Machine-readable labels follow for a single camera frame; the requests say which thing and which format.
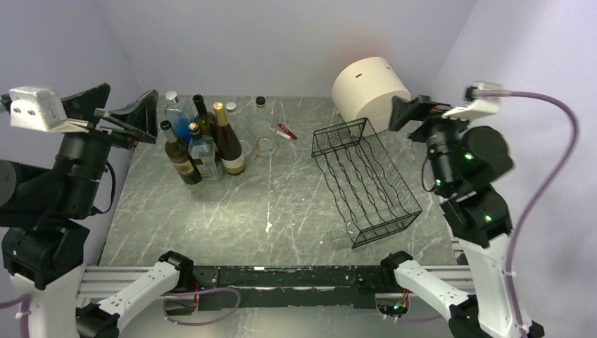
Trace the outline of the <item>silver capped clear bottle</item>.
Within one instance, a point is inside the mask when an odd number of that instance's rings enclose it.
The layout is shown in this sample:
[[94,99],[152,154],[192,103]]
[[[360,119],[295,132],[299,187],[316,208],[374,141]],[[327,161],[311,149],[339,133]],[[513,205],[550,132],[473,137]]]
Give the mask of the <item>silver capped clear bottle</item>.
[[225,104],[225,110],[227,112],[229,123],[239,139],[243,155],[248,158],[253,150],[249,121],[240,113],[237,104],[233,101],[229,101]]

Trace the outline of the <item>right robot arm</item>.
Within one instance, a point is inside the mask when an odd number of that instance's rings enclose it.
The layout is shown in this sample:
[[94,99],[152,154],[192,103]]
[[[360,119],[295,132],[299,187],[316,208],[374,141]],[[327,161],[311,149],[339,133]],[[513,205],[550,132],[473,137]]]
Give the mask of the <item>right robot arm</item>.
[[513,168],[503,135],[448,116],[449,107],[428,96],[411,101],[395,96],[391,102],[391,131],[419,122],[409,138],[427,147],[432,192],[443,198],[443,215],[465,254],[475,290],[452,287],[404,251],[382,260],[381,285],[415,293],[446,320],[454,337],[543,337],[543,326],[515,299],[514,277],[506,268],[513,226],[505,199],[492,186]]

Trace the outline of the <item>dark wine bottle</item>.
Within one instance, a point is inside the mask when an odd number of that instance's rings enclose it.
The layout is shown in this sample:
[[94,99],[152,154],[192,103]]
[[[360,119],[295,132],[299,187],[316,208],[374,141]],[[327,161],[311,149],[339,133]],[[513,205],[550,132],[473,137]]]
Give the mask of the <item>dark wine bottle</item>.
[[197,111],[195,122],[204,136],[211,137],[216,142],[218,140],[218,125],[215,114],[208,112],[202,95],[193,95],[192,101]]

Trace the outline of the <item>gold capped amber wine bottle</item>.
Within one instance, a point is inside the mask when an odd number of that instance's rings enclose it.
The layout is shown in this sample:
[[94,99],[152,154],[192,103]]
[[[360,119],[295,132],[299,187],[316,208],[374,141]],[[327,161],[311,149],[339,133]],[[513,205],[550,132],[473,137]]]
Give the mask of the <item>gold capped amber wine bottle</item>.
[[218,124],[218,153],[225,171],[230,175],[240,175],[246,168],[245,158],[239,138],[230,125],[225,105],[215,102],[213,109]]

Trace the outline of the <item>blue labelled clear bottle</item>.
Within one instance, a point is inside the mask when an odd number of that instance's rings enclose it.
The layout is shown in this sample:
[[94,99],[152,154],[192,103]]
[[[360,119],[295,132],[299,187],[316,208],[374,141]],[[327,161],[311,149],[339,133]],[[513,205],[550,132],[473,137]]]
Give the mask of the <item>blue labelled clear bottle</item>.
[[179,96],[176,91],[165,93],[165,116],[170,121],[177,136],[190,141],[189,124],[195,121],[194,108],[188,99]]

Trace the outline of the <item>silver necked green wine bottle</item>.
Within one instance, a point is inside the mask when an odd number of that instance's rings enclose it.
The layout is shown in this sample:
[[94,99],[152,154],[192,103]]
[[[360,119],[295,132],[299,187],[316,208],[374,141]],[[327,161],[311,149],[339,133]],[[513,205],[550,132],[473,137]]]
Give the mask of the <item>silver necked green wine bottle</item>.
[[165,153],[185,184],[195,185],[202,181],[202,176],[191,161],[187,140],[179,137],[168,120],[162,120],[159,126],[166,137]]

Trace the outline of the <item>black gold capped clear bottle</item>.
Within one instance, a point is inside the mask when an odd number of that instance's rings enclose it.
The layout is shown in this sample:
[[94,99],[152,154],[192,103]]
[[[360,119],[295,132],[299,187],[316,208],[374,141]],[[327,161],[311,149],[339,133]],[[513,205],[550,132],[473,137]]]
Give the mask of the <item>black gold capped clear bottle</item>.
[[199,174],[203,179],[221,181],[223,167],[213,138],[205,136],[197,123],[189,124],[189,133],[188,152]]

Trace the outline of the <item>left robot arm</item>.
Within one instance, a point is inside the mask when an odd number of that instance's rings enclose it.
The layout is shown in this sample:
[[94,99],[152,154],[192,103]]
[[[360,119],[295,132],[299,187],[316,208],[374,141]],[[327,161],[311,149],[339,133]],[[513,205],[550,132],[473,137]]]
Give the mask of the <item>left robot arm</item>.
[[108,110],[110,92],[103,83],[63,98],[51,88],[24,86],[1,97],[12,126],[63,135],[52,168],[1,162],[1,257],[19,293],[17,317],[27,337],[117,337],[161,296],[198,289],[192,260],[170,251],[117,294],[77,303],[89,235],[81,221],[99,214],[94,201],[112,168],[110,150],[153,144],[158,134],[157,91]]

